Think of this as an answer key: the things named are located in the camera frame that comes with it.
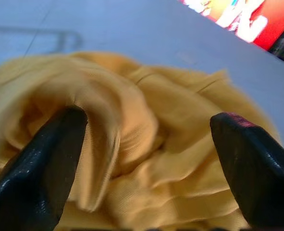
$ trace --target crumpled cloth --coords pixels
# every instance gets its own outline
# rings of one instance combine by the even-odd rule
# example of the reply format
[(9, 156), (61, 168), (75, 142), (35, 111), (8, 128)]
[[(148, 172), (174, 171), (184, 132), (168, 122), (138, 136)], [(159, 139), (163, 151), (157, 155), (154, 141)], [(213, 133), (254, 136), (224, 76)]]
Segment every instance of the crumpled cloth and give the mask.
[(86, 111), (88, 126), (57, 229), (247, 226), (221, 169), (210, 117), (234, 112), (279, 136), (224, 71), (146, 66), (101, 52), (6, 62), (0, 170), (57, 110), (73, 104)]

